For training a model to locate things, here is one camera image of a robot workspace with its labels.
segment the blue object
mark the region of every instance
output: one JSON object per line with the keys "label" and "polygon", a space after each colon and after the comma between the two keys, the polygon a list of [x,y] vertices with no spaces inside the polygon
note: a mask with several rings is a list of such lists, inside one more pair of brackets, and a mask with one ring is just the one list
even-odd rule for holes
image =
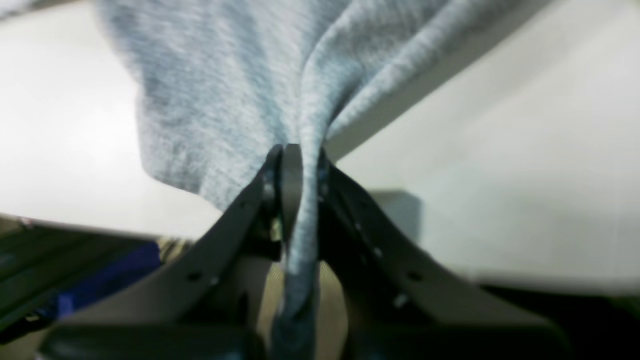
{"label": "blue object", "polygon": [[102,270],[62,291],[38,310],[44,317],[62,319],[76,311],[127,288],[162,266],[160,248],[155,242],[144,244]]}

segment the black bracket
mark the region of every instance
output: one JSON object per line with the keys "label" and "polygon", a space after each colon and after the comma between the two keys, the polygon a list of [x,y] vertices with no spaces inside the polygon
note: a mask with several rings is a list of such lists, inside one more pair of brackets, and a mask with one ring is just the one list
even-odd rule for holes
{"label": "black bracket", "polygon": [[[546,319],[458,279],[407,240],[323,156],[319,244],[348,302],[344,359],[566,358]],[[253,331],[271,264],[298,213],[297,145],[274,147],[256,178],[178,260],[61,323],[40,358],[265,359]]]}

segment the white table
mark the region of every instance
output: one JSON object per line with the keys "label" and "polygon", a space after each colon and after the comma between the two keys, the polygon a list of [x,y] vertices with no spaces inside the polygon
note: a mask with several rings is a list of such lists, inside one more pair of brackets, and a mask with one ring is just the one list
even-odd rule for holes
{"label": "white table", "polygon": [[[340,167],[463,275],[636,291],[639,14],[552,5]],[[190,238],[219,218],[142,171],[135,86],[89,4],[1,24],[0,49],[0,213]]]}

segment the hole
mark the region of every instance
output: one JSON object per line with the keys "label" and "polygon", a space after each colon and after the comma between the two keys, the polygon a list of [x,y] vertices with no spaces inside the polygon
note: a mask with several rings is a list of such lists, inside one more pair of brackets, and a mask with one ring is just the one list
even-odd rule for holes
{"label": "hole", "polygon": [[398,294],[394,299],[394,306],[396,309],[401,309],[407,302],[409,302],[409,298],[405,294]]}
{"label": "hole", "polygon": [[192,272],[187,275],[187,280],[189,281],[198,281],[202,277],[202,272]]}
{"label": "hole", "polygon": [[415,282],[422,281],[422,275],[418,274],[417,272],[415,272],[413,270],[409,271],[406,275],[409,277],[409,279],[411,279],[411,280],[413,280]]}

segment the gray cloth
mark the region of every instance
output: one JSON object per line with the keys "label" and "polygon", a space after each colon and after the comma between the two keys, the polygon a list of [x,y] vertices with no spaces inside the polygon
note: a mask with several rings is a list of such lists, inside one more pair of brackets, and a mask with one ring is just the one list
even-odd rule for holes
{"label": "gray cloth", "polygon": [[313,353],[316,163],[327,135],[519,2],[98,0],[140,84],[141,153],[151,176],[224,210],[274,144],[301,145],[303,200],[274,358]]}

